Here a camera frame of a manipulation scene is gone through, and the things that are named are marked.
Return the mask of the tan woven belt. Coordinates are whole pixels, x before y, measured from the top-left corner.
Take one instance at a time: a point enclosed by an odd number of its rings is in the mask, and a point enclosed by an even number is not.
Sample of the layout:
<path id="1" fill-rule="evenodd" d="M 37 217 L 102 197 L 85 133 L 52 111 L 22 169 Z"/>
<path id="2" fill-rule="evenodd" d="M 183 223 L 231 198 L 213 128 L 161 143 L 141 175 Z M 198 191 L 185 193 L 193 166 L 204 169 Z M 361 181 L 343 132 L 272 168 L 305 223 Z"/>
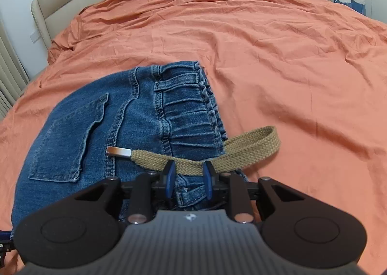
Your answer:
<path id="1" fill-rule="evenodd" d="M 274 126 L 265 126 L 254 129 L 224 142 L 224 154 L 211 158 L 210 161 L 216 173 L 232 172 L 252 166 L 276 154 L 281 145 Z M 106 154 L 113 157 L 130 159 L 142 168 L 162 171 L 168 161 L 176 164 L 177 174 L 199 176 L 203 173 L 204 161 L 194 161 L 160 155 L 150 151 L 131 150 L 109 146 Z"/>

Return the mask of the blue denim jeans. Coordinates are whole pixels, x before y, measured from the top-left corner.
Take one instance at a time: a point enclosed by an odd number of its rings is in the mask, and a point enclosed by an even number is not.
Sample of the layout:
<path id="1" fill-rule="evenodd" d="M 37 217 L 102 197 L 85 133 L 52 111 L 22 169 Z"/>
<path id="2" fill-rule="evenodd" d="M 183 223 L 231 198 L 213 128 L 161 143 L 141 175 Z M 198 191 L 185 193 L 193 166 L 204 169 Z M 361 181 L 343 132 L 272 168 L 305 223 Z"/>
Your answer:
<path id="1" fill-rule="evenodd" d="M 49 114 L 19 175 L 11 221 L 107 177 L 132 181 L 144 171 L 108 147 L 190 160 L 224 153 L 227 135 L 198 62 L 136 67 L 76 90 Z"/>

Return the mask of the orange duvet cover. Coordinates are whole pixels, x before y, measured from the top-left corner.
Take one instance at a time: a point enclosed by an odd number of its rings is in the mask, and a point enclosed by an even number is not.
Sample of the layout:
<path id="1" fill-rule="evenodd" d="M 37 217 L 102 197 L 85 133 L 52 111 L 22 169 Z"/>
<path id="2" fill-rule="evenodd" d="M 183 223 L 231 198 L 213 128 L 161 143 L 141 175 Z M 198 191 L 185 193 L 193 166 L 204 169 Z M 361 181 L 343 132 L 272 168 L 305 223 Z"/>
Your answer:
<path id="1" fill-rule="evenodd" d="M 103 0 L 66 24 L 1 122 L 1 229 L 50 111 L 96 79 L 198 61 L 229 136 L 274 125 L 279 153 L 246 170 L 356 216 L 361 267 L 386 268 L 386 25 L 326 0 Z"/>

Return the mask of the beige curtain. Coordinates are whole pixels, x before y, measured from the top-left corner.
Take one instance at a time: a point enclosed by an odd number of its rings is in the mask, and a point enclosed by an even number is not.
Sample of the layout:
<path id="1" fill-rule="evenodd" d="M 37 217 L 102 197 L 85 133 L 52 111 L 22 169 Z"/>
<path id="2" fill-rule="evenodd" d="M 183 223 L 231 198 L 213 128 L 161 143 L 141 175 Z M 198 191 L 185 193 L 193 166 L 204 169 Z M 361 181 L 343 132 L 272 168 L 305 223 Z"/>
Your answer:
<path id="1" fill-rule="evenodd" d="M 30 79 L 22 66 L 7 32 L 0 25 L 0 94 L 1 120 L 5 118 L 16 101 L 21 97 Z"/>

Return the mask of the white wall socket left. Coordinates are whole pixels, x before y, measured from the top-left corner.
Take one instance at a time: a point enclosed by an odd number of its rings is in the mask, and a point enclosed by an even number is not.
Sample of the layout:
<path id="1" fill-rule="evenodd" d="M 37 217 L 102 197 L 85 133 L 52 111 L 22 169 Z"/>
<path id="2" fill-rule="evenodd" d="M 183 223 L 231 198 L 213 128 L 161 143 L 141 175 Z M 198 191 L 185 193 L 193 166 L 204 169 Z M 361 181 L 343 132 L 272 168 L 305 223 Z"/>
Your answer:
<path id="1" fill-rule="evenodd" d="M 41 35 L 38 30 L 35 30 L 31 35 L 30 39 L 32 43 L 36 43 L 40 39 Z"/>

